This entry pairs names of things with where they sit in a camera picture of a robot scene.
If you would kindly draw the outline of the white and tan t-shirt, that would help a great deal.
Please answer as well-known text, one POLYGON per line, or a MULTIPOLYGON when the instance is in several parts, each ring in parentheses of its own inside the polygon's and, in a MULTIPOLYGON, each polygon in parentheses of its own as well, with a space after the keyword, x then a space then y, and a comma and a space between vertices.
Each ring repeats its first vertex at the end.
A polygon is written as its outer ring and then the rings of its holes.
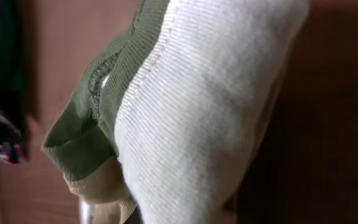
POLYGON ((146 0, 89 65, 43 150, 95 223, 236 223, 299 0, 146 0))

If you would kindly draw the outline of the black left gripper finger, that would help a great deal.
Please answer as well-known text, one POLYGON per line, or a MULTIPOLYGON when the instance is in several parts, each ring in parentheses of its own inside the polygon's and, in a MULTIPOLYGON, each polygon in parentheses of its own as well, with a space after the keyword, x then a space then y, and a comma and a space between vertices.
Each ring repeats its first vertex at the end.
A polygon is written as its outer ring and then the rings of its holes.
POLYGON ((138 207, 135 208, 130 217, 124 222, 124 224, 143 224, 140 210, 138 207))

